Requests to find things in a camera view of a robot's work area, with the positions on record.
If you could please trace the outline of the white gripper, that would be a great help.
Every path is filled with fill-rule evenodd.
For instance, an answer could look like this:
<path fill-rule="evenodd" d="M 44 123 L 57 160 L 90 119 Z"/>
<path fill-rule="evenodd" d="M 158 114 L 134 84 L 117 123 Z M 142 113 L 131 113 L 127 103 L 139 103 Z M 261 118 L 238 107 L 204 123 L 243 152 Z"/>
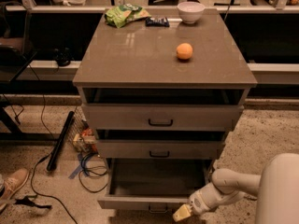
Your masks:
<path fill-rule="evenodd" d="M 179 222 L 192 215 L 201 216 L 220 205 L 236 203 L 243 199 L 244 196 L 244 192 L 237 190 L 225 194 L 218 190 L 212 183 L 208 183 L 189 197 L 188 204 L 183 204 L 173 214 L 173 219 L 175 222 Z"/>

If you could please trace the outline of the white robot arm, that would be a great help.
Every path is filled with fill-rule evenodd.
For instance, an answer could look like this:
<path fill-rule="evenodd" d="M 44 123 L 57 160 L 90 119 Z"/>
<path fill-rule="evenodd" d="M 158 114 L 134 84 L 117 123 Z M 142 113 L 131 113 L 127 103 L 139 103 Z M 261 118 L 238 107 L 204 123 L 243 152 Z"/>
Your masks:
<path fill-rule="evenodd" d="M 173 219 L 201 216 L 247 194 L 257 198 L 255 224 L 299 224 L 299 155 L 276 155 L 260 175 L 224 168 L 214 171 L 210 182 L 191 194 Z"/>

